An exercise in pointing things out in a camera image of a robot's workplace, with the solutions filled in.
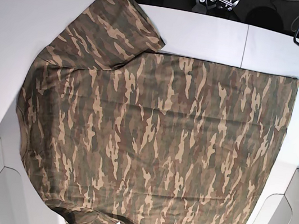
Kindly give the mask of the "camouflage T-shirt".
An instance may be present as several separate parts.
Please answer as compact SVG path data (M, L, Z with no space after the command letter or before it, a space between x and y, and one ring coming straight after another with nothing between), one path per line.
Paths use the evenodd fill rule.
M20 155L67 224L246 224L299 79L162 54L134 0L95 0L35 58Z

